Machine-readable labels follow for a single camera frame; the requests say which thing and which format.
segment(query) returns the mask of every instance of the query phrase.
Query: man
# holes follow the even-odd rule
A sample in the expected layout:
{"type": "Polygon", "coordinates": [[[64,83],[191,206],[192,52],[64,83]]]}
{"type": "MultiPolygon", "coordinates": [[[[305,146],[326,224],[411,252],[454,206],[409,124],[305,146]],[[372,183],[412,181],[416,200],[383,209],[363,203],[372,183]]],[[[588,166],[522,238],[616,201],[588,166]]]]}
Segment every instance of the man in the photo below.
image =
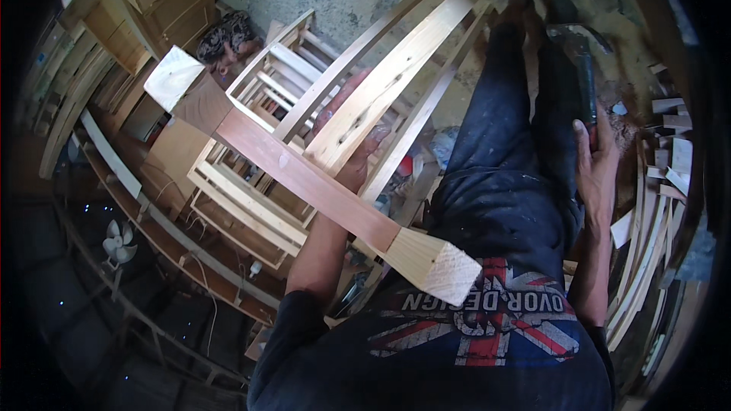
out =
{"type": "MultiPolygon", "coordinates": [[[[362,311],[329,330],[322,310],[347,232],[318,215],[252,377],[249,409],[613,408],[603,325],[619,152],[603,111],[599,149],[590,152],[586,129],[572,121],[576,69],[549,41],[539,50],[529,124],[521,47],[530,12],[530,0],[509,0],[491,30],[433,197],[429,233],[483,266],[464,304],[450,306],[391,270],[362,311]],[[562,261],[582,217],[583,256],[565,298],[562,261]]],[[[576,9],[554,0],[549,18],[576,22],[576,9]]],[[[353,192],[365,181],[364,155],[338,175],[353,192]]]]}
{"type": "Polygon", "coordinates": [[[225,77],[231,65],[245,61],[262,48],[261,39],[254,37],[246,23],[248,18],[245,11],[226,14],[200,39],[195,54],[209,73],[225,77]]]}

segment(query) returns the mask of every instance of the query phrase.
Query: hammer head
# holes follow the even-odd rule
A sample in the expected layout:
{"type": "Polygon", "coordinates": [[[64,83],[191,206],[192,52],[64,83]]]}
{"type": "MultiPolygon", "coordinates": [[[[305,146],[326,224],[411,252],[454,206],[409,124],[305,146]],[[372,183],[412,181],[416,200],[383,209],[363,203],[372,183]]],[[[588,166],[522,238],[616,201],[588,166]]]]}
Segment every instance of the hammer head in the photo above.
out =
{"type": "Polygon", "coordinates": [[[591,27],[585,24],[549,24],[546,26],[546,34],[551,41],[562,43],[564,50],[584,55],[589,52],[589,40],[597,42],[597,45],[604,51],[604,54],[612,52],[612,46],[591,27]]]}

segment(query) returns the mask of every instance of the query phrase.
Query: wooden chair frame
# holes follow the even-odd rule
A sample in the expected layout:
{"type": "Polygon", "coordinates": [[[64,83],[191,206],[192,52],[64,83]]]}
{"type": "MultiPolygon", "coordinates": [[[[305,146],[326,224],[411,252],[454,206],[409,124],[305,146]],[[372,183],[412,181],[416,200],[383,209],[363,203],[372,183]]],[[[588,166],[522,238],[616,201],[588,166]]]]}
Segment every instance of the wooden chair frame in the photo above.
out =
{"type": "MultiPolygon", "coordinates": [[[[307,145],[303,155],[287,145],[296,135],[296,126],[306,122],[356,59],[382,35],[380,32],[385,33],[419,1],[404,0],[376,22],[324,71],[276,127],[238,99],[242,92],[237,89],[243,82],[251,82],[253,69],[244,70],[233,86],[223,92],[203,65],[173,48],[151,74],[145,90],[170,114],[246,156],[295,195],[354,233],[417,288],[459,305],[482,270],[480,264],[448,242],[402,228],[333,177],[455,27],[465,18],[470,21],[470,38],[463,38],[464,44],[471,42],[473,34],[481,33],[486,6],[480,7],[482,12],[475,18],[472,8],[479,0],[445,0],[373,69],[307,145]]],[[[292,26],[280,37],[291,31],[292,26]]],[[[275,39],[262,53],[268,54],[277,43],[275,39]]],[[[457,63],[463,48],[458,48],[450,58],[450,66],[457,63]]],[[[263,66],[265,54],[257,58],[254,66],[263,66]]],[[[450,69],[445,69],[442,75],[449,78],[449,73],[450,69]]],[[[444,82],[442,78],[436,80],[428,97],[440,90],[440,81],[444,82]]],[[[427,99],[411,115],[425,114],[434,106],[436,102],[427,99]]],[[[405,136],[413,140],[412,135],[405,136]]]]}

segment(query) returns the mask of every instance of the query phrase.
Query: cabinet door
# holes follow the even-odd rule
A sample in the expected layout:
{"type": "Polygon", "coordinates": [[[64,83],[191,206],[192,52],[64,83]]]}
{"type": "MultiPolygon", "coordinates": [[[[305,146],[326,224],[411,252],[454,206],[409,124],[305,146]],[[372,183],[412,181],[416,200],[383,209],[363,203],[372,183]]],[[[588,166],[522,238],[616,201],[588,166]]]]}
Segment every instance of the cabinet door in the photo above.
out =
{"type": "Polygon", "coordinates": [[[156,0],[145,20],[165,52],[172,45],[190,50],[195,39],[217,20],[215,0],[156,0]]]}

